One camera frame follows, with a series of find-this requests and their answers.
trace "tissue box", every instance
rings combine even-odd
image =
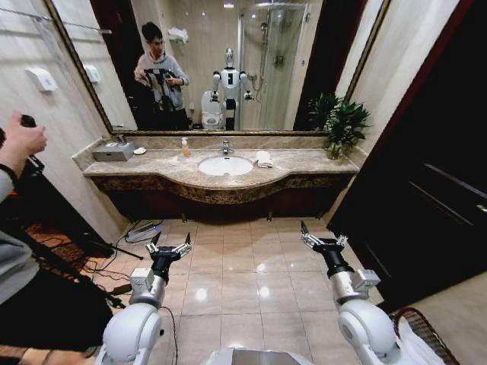
[[[98,146],[93,150],[93,158],[96,161],[128,161],[134,154],[133,142],[108,143]]]

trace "shower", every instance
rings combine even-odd
[[[267,18],[269,19],[269,9],[267,10]],[[261,41],[261,53],[260,53],[260,73],[259,73],[259,86],[256,87],[256,79],[257,75],[252,77],[252,87],[253,90],[256,92],[255,98],[257,103],[262,103],[262,94],[260,91],[262,90],[262,85],[264,84],[265,80],[265,72],[266,72],[266,56],[267,56],[267,47],[269,45],[269,40],[267,38],[269,24],[268,23],[261,23],[260,30],[262,31],[262,41]]]
[[[240,70],[256,103],[240,108],[241,129],[283,130],[306,4],[259,3],[239,19]]]

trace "sleeve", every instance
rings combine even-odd
[[[140,82],[144,86],[150,87],[151,84],[149,80],[145,77],[144,67],[142,66],[143,58],[144,55],[140,56],[140,58],[138,59],[137,66],[135,67],[134,70],[134,76],[137,82]]]
[[[171,56],[171,63],[173,66],[173,73],[176,75],[177,78],[180,78],[183,80],[183,85],[189,85],[189,79],[188,76],[183,72],[183,69],[180,67],[180,64],[177,63],[176,59]]]
[[[3,202],[13,189],[14,183],[10,176],[5,171],[0,170],[0,202]]]

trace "tiled floor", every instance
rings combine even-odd
[[[304,219],[320,237],[333,236],[324,222]],[[181,244],[191,233],[194,250],[170,269],[164,305],[176,316],[179,364],[200,364],[219,348],[241,346],[301,354],[316,365],[358,364],[340,334],[326,266],[300,241],[300,218],[238,223],[163,222],[159,246]],[[120,245],[148,257],[143,243]],[[360,266],[350,249],[345,258]],[[119,253],[109,269],[130,274],[150,267]],[[97,277],[107,289],[121,281]],[[170,364],[172,321],[165,309],[166,335],[151,355],[153,364]]]

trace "green plant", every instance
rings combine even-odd
[[[321,94],[319,98],[308,103],[311,129],[323,130],[330,113],[339,104],[340,99],[335,94]]]
[[[361,130],[368,127],[365,120],[369,112],[363,104],[350,103],[342,99],[329,114],[324,130],[328,132],[328,142],[342,148],[350,148],[357,139],[365,139]]]

